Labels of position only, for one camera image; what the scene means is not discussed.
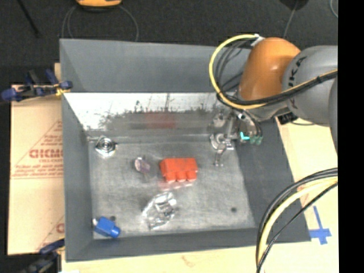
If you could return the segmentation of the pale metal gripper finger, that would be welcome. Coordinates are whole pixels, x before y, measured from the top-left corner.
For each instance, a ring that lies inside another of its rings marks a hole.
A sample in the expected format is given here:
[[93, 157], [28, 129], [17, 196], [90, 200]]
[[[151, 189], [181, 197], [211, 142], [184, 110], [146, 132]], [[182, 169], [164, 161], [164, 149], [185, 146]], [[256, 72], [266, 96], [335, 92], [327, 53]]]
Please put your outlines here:
[[212, 134], [209, 139], [211, 146], [215, 150], [213, 165], [215, 167], [223, 167], [222, 156], [226, 151], [234, 150], [233, 142], [223, 133]]
[[226, 129], [228, 117], [224, 113], [218, 113], [213, 117], [212, 129], [214, 132], [223, 132]]

